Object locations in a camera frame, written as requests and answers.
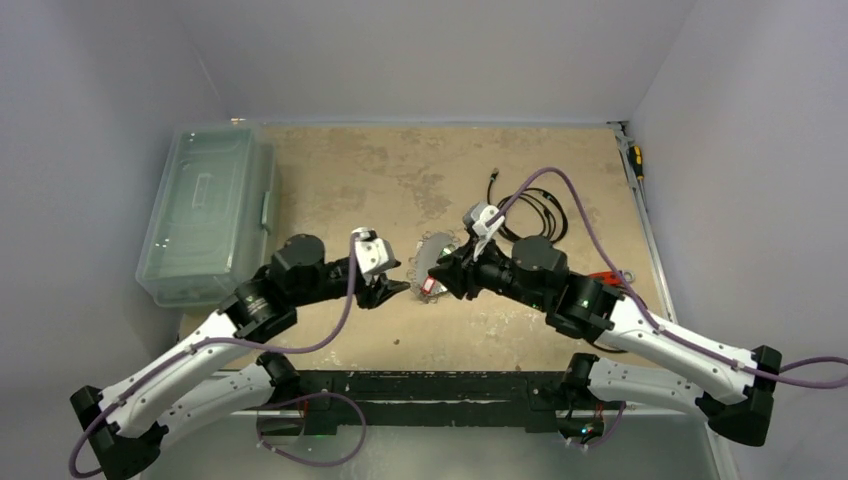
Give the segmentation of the green tagged key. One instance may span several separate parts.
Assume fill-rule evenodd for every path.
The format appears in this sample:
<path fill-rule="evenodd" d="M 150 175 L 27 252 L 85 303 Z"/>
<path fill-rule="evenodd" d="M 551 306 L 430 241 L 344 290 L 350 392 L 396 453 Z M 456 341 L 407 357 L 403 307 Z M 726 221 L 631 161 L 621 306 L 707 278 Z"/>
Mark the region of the green tagged key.
<path fill-rule="evenodd" d="M 451 255 L 456 250 L 454 245 L 447 245 L 442 248 L 439 257 L 445 257 Z"/>

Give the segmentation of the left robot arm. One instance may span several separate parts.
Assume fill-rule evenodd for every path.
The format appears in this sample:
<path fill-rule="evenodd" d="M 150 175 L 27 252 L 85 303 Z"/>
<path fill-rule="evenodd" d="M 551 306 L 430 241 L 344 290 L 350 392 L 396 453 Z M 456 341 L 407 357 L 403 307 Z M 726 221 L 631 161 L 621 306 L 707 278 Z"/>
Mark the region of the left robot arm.
<path fill-rule="evenodd" d="M 290 237 L 193 333 L 156 360 L 106 388 L 77 390 L 70 401 L 83 432 L 68 459 L 71 477 L 135 476 L 160 455 L 160 443 L 169 432 L 162 416 L 174 412 L 187 417 L 184 396 L 213 372 L 254 350 L 277 356 L 321 350 L 339 336 L 354 305 L 375 309 L 409 288 L 405 281 L 388 278 L 388 271 L 401 262 L 374 230 L 353 230 L 348 251 L 329 262 L 320 238 Z M 344 307 L 326 337 L 303 347 L 270 345 L 296 324 L 298 308 L 336 299 Z"/>

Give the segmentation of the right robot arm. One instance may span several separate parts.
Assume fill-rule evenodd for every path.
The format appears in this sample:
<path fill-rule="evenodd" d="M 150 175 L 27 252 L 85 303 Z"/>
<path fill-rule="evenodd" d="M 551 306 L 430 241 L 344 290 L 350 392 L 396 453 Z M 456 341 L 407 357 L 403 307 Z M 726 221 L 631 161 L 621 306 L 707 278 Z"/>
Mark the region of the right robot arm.
<path fill-rule="evenodd" d="M 776 383 L 755 375 L 778 373 L 781 354 L 710 340 L 651 312 L 637 299 L 587 275 L 572 272 L 567 256 L 539 236 L 516 243 L 509 255 L 495 244 L 480 254 L 468 242 L 436 261 L 428 274 L 459 299 L 483 290 L 532 307 L 557 333 L 600 342 L 640 356 L 651 367 L 594 354 L 572 357 L 561 381 L 564 399 L 576 407 L 639 403 L 690 414 L 736 443 L 764 445 Z"/>

